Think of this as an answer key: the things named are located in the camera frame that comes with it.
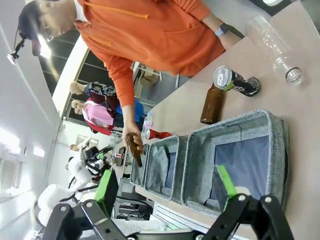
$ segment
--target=desk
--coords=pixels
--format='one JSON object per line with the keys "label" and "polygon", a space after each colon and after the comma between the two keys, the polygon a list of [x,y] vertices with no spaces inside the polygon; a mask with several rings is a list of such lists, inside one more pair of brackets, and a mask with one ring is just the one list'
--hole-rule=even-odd
{"label": "desk", "polygon": [[[299,87],[276,79],[264,55],[246,37],[217,58],[199,74],[152,109],[153,129],[185,136],[204,125],[200,116],[213,75],[220,65],[227,65],[243,77],[255,76],[261,91],[246,97],[236,91],[226,94],[222,118],[264,108],[283,118],[289,125],[289,184],[286,217],[295,239],[316,240],[320,236],[320,38],[309,15],[299,1],[292,3],[271,19],[283,38],[300,53],[307,80]],[[136,192],[207,225],[214,218],[194,212],[175,202],[163,201],[136,187]],[[236,233],[254,239],[250,227],[241,226]]]}

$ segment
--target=energy drink can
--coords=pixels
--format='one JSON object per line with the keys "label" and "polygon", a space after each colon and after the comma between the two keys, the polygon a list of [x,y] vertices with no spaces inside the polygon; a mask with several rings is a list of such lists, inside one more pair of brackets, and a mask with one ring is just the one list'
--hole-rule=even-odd
{"label": "energy drink can", "polygon": [[223,91],[233,89],[247,97],[253,97],[261,88],[258,79],[254,76],[250,77],[248,80],[244,80],[239,73],[227,66],[220,66],[215,70],[213,84]]}
{"label": "energy drink can", "polygon": [[147,129],[144,134],[144,137],[147,140],[154,139],[154,138],[165,139],[170,136],[171,136],[171,133],[169,132],[158,132],[152,129]]}

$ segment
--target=glasses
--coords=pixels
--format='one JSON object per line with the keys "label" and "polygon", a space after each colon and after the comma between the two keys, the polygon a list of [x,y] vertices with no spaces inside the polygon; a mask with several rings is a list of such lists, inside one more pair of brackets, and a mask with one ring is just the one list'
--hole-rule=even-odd
{"label": "glasses", "polygon": [[42,24],[42,27],[43,27],[43,31],[45,33],[45,35],[43,36],[45,41],[48,43],[50,42],[54,37],[52,36],[52,32],[53,32],[53,29],[52,27],[50,26],[50,24],[48,24],[43,17],[40,17],[40,21],[41,21],[41,24]]}

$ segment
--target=pink shirt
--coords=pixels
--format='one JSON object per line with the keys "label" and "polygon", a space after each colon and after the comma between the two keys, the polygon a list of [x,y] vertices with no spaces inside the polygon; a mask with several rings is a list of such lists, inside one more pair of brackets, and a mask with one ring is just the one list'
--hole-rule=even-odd
{"label": "pink shirt", "polygon": [[107,109],[101,105],[91,105],[90,103],[85,103],[85,112],[88,115],[90,121],[95,123],[97,126],[101,127],[102,124],[113,125],[114,119],[107,112]]}

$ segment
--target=woman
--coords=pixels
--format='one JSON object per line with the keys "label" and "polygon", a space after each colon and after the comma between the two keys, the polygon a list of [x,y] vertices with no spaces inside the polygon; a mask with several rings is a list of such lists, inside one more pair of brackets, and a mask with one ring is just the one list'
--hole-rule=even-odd
{"label": "woman", "polygon": [[[116,89],[111,85],[100,82],[91,82],[87,85],[73,81],[70,84],[70,93],[81,95],[86,94],[91,100],[107,108],[108,113],[114,118],[115,113],[123,114]],[[134,99],[134,120],[140,121],[144,115],[144,106],[136,98]]]}
{"label": "woman", "polygon": [[[85,103],[73,100],[71,107],[74,108],[76,114],[83,115],[88,125],[99,133],[109,136],[114,127],[124,127],[122,114],[116,112],[114,117],[112,117],[104,106],[94,103],[91,98]],[[142,129],[143,119],[141,119],[137,125]]]}

